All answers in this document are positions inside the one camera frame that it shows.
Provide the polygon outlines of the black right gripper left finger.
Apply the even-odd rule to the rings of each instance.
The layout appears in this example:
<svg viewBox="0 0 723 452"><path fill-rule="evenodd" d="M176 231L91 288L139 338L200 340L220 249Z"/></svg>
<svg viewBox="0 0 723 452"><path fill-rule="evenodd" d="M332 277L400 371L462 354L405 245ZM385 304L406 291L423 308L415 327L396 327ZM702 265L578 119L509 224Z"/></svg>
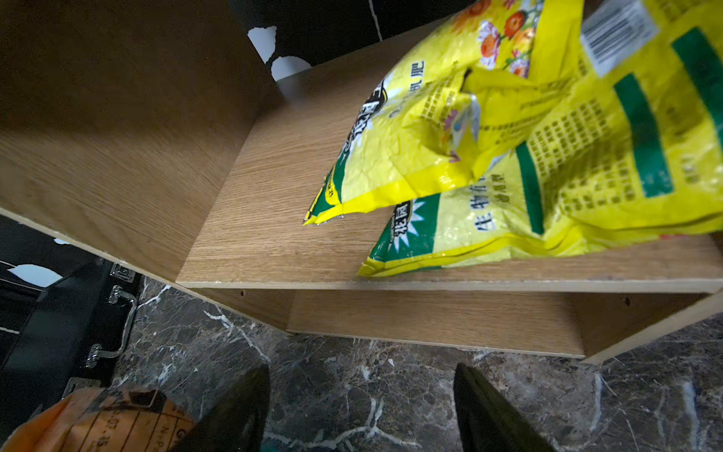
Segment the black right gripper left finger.
<svg viewBox="0 0 723 452"><path fill-rule="evenodd" d="M270 404L267 365L246 372L172 451L261 451Z"/></svg>

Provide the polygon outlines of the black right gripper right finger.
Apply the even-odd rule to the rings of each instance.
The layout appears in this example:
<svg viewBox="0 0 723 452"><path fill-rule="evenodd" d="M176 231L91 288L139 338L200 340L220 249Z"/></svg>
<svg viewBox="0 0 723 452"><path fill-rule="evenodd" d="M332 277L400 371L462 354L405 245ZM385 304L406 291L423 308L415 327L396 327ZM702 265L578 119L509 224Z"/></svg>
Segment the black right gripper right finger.
<svg viewBox="0 0 723 452"><path fill-rule="evenodd" d="M554 449L474 367L457 365L453 390L464 452Z"/></svg>

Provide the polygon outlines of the orange white fertilizer packet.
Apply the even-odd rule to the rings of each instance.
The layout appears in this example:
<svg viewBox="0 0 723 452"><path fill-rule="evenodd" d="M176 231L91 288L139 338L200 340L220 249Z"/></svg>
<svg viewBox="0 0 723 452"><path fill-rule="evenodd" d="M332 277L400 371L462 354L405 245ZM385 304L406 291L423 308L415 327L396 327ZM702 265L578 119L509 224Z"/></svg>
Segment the orange white fertilizer packet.
<svg viewBox="0 0 723 452"><path fill-rule="evenodd" d="M158 389L84 388L30 418L3 451L170 451L196 422Z"/></svg>

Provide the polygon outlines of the yellow green fertilizer packet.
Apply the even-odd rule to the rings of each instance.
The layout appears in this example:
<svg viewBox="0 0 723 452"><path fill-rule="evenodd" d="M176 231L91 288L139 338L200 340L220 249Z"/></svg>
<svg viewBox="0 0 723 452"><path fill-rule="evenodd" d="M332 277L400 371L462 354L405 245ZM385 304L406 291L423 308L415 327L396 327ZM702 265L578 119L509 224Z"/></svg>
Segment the yellow green fertilizer packet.
<svg viewBox="0 0 723 452"><path fill-rule="evenodd" d="M576 77L580 1L477 1L410 50L363 103L307 224L476 182Z"/></svg>
<svg viewBox="0 0 723 452"><path fill-rule="evenodd" d="M397 205L361 276L721 230L721 3L608 1L581 42L581 80L529 138L477 183Z"/></svg>

